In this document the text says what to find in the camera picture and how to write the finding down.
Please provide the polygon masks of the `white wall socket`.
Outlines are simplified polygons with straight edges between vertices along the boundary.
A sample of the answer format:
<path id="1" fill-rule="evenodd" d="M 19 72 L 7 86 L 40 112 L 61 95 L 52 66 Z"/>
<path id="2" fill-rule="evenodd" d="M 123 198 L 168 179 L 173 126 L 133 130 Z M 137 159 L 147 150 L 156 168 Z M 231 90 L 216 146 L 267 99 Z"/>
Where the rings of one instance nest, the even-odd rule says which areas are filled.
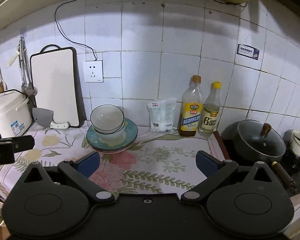
<path id="1" fill-rule="evenodd" d="M 102 60 L 84 61 L 83 73 L 85 82 L 103 82 Z"/>

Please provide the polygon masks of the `floral tablecloth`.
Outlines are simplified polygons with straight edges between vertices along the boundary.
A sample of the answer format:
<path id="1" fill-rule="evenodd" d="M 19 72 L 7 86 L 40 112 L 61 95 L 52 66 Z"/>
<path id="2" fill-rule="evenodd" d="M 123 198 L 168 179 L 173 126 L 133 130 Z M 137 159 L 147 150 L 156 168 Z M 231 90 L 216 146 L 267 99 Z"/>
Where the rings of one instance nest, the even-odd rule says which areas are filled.
<path id="1" fill-rule="evenodd" d="M 43 166 L 56 166 L 60 161 L 73 160 L 94 151 L 85 138 L 88 124 L 67 130 L 46 129 L 32 125 L 28 134 L 35 139 L 30 151 L 15 154 L 15 163 L 0 166 L 0 198 L 6 199 L 26 170 L 38 161 Z M 117 193 L 177 193 L 185 191 L 206 177 L 195 163 L 196 153 L 203 150 L 224 160 L 214 135 L 205 139 L 181 137 L 177 132 L 152 133 L 139 127 L 136 141 L 118 154 L 101 154 L 100 166 L 91 179 L 114 194 Z"/>

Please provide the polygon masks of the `hanging metal ladle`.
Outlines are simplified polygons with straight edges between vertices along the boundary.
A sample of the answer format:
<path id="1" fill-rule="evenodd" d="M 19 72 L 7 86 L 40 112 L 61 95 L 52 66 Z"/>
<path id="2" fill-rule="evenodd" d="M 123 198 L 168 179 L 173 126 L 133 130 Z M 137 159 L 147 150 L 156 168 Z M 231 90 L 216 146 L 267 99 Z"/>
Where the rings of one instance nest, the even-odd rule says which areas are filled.
<path id="1" fill-rule="evenodd" d="M 27 64 L 26 46 L 23 37 L 19 40 L 18 52 L 19 67 L 21 70 L 21 89 L 27 96 L 36 96 L 37 91 L 33 86 L 30 69 Z"/>

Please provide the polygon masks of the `white plate with sun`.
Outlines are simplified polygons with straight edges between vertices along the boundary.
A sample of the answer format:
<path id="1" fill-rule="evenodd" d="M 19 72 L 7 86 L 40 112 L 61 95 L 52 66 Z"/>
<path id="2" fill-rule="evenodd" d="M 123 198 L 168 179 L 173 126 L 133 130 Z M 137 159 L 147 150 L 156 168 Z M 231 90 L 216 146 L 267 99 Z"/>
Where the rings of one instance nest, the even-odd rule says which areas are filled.
<path id="1" fill-rule="evenodd" d="M 105 150 L 96 149 L 96 148 L 95 148 L 95 150 L 96 150 L 98 153 L 102 153 L 102 154 L 117 154 L 117 153 L 123 152 L 123 151 L 125 151 L 125 150 L 127 150 L 127 149 L 129 149 L 129 148 L 130 148 L 130 146 L 124 147 L 124 148 L 122 148 L 122 149 L 115 150 L 115 151 L 105 151 Z"/>

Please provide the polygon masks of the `white salt bag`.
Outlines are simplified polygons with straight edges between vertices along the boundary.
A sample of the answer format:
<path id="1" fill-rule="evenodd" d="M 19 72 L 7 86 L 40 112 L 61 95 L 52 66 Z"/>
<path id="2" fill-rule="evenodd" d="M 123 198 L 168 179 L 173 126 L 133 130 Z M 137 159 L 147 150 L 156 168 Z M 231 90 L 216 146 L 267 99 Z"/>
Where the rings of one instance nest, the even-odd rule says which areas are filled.
<path id="1" fill-rule="evenodd" d="M 150 102 L 147 105 L 151 132 L 171 132 L 174 122 L 176 98 Z"/>

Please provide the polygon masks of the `white cutting board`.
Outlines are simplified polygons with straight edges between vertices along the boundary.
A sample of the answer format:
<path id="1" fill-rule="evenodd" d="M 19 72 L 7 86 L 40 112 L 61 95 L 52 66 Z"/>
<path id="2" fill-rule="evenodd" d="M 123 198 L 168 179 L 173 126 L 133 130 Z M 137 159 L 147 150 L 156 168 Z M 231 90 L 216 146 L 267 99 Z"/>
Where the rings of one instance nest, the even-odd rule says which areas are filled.
<path id="1" fill-rule="evenodd" d="M 48 44 L 30 56 L 30 69 L 37 107 L 53 111 L 56 123 L 81 127 L 85 110 L 75 48 Z"/>

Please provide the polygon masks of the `white rice cooker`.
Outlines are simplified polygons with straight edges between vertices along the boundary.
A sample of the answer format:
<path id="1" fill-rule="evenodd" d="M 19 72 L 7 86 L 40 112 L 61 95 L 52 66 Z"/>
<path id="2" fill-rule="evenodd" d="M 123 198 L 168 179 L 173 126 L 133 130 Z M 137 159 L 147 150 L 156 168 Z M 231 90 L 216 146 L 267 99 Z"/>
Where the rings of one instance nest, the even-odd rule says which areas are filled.
<path id="1" fill-rule="evenodd" d="M 0 135 L 2 138 L 22 136 L 32 123 L 29 98 L 17 91 L 0 93 Z"/>

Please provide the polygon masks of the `cooking wine bottle yellow label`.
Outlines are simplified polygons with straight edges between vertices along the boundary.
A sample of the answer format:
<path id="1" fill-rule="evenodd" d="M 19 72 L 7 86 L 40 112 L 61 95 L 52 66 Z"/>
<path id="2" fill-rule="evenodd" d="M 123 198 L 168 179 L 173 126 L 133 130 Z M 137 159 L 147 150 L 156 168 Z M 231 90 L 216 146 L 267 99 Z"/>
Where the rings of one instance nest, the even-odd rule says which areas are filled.
<path id="1" fill-rule="evenodd" d="M 200 115 L 203 110 L 200 84 L 201 76 L 193 75 L 188 89 L 183 93 L 178 122 L 178 133 L 182 137 L 193 137 L 196 135 Z"/>

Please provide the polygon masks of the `blue wall sticker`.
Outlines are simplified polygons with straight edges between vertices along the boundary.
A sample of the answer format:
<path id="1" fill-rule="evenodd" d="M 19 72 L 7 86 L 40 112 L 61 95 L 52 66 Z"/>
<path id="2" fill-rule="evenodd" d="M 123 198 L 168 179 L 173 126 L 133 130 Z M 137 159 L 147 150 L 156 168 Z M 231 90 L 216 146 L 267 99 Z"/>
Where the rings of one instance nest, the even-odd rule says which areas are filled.
<path id="1" fill-rule="evenodd" d="M 257 48 L 254 48 L 246 44 L 238 44 L 237 54 L 254 60 L 258 60 L 260 51 Z"/>

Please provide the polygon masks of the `black wok with lid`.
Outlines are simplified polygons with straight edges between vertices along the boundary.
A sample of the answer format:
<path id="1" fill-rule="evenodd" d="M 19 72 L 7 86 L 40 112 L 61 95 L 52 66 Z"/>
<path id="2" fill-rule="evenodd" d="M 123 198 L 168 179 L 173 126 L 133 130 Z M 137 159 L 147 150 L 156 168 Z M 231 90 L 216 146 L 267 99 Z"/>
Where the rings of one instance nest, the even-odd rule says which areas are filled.
<path id="1" fill-rule="evenodd" d="M 252 166 L 257 161 L 265 162 L 280 178 L 291 194 L 296 193 L 295 180 L 280 164 L 286 145 L 280 135 L 268 123 L 242 120 L 230 124 L 221 139 L 231 160 L 242 166 Z"/>

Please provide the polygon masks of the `teal egg pattern plate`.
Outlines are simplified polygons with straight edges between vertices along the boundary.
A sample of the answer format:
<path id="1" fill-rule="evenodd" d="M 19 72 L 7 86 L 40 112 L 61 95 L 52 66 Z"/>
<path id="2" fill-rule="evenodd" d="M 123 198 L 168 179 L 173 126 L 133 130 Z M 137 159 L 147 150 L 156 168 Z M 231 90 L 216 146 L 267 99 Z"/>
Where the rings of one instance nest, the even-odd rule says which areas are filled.
<path id="1" fill-rule="evenodd" d="M 113 153 L 127 149 L 136 140 L 138 128 L 134 122 L 125 118 L 124 126 L 113 134 L 98 133 L 93 126 L 90 126 L 86 139 L 88 144 L 102 153 Z"/>

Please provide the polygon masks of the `black gas stove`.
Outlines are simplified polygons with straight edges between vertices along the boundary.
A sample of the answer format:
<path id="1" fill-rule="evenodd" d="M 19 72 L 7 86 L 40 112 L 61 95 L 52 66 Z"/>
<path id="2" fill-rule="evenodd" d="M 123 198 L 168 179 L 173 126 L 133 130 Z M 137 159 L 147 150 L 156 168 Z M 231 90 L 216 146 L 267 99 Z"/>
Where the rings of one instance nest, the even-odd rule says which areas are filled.
<path id="1" fill-rule="evenodd" d="M 296 156 L 288 148 L 286 148 L 286 152 L 285 152 L 282 160 L 280 161 L 280 164 L 285 169 L 285 171 L 291 176 L 291 178 L 295 180 L 295 185 L 296 185 L 296 193 L 295 194 L 299 194 L 300 193 L 300 160 L 298 160 L 296 158 Z"/>

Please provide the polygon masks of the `white bowl black rim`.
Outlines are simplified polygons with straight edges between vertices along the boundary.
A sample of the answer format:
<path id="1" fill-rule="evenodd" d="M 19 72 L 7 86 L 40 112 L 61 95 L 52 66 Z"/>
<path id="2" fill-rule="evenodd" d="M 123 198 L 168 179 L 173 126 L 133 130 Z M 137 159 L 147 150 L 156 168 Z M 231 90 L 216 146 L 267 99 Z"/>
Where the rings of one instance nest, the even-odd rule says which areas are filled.
<path id="1" fill-rule="evenodd" d="M 125 128 L 125 122 L 122 123 L 122 125 L 115 131 L 115 132 L 110 132 L 110 131 L 104 131 L 104 130 L 97 130 L 95 127 L 93 127 L 93 130 L 95 133 L 103 140 L 116 140 L 119 139 L 124 134 L 124 128 Z"/>
<path id="2" fill-rule="evenodd" d="M 92 126 L 102 134 L 115 133 L 121 128 L 124 120 L 123 111 L 114 105 L 100 105 L 90 115 Z"/>

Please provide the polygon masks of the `white vinegar bottle yellow cap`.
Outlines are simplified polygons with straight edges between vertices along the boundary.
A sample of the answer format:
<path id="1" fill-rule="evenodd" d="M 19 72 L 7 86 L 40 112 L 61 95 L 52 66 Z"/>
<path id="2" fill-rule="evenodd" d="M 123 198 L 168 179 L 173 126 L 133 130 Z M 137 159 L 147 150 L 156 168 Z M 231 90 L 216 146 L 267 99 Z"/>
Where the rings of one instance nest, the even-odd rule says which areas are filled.
<path id="1" fill-rule="evenodd" d="M 213 133 L 217 122 L 217 115 L 221 106 L 220 89 L 222 83 L 215 81 L 211 84 L 210 93 L 203 103 L 203 110 L 198 125 L 200 136 L 208 138 Z"/>

